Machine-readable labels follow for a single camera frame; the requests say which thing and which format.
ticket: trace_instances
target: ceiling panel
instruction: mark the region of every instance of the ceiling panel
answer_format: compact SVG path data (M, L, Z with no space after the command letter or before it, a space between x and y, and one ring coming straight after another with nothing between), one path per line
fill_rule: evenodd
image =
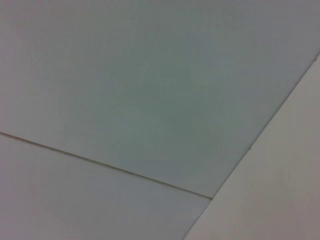
M318 0L0 1L0 130L213 196L320 49Z
M0 236L182 240L210 199L0 135Z

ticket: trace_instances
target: white ceiling panel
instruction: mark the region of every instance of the white ceiling panel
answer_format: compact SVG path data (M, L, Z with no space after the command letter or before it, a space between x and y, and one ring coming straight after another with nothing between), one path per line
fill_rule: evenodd
M182 240L210 199L0 135L3 240Z
M320 49L318 0L0 0L0 130L213 196Z

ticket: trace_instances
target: wall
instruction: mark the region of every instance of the wall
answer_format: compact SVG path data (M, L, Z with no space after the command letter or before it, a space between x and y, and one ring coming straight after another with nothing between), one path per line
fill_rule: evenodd
M319 126L317 60L185 240L319 240Z

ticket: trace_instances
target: ceiling tile seam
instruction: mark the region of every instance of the ceiling tile seam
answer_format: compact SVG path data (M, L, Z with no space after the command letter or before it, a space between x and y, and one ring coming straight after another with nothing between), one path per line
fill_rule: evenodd
M110 168L110 169L113 169L113 170L116 170L116 171L120 171L120 172L123 172L123 173L131 175L131 176L136 176L138 178L142 178L142 179L145 179L145 180L148 180L148 181L152 181L154 183L157 183L157 184L160 184L160 185L164 185L164 186L167 186L167 187L170 187L170 188L174 188L176 190L180 190L180 191L183 191L183 192L186 192L186 193L194 194L194 195L197 195L197 196L202 197L202 198L206 198L206 199L209 199L209 200L213 199L210 196L207 196L207 195L195 192L195 191L184 189L182 187L175 186L175 185L172 185L172 184L169 184L169 183L166 183L166 182L162 182L162 181L159 181L159 180L147 177L147 176L139 175L139 174L131 172L131 171L127 171L127 170L124 170L124 169L121 169L121 168L118 168L118 167L115 167L115 166L112 166L112 165L108 165L106 163L95 161L95 160L92 160L92 159L89 159L89 158L86 158L86 157L83 157L83 156L79 156L79 155L76 155L76 154L73 154L73 153L70 153L70 152L67 152L67 151L63 151L63 150L60 150L60 149L57 149L57 148L54 148L54 147L50 147L50 146L46 146L46 145L43 145L43 144L40 144L40 143L37 143L37 142L33 142L33 141L30 141L30 140L27 140L27 139L24 139L24 138L21 138L21 137L18 137L18 136L11 135L9 133L5 133L3 131L0 131L0 135L8 137L8 138L11 138L11 139L15 139L17 141L20 141L20 142L23 142L23 143L26 143L26 144L31 144L31 145L34 145L34 146L37 146L37 147L40 147L40 148L44 148L44 149L47 149L49 151L53 151L53 152L56 152L56 153L64 154L64 155L67 155L67 156L71 156L71 157L74 157L74 158L77 158L77 159L80 159L80 160L84 160L84 161L99 165L99 166L104 167L104 168Z

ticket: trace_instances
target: ceiling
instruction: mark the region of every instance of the ceiling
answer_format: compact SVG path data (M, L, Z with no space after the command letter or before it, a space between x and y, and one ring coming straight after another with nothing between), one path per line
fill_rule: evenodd
M0 134L4 240L182 240L210 199Z
M0 1L0 131L213 197L320 50L318 0Z

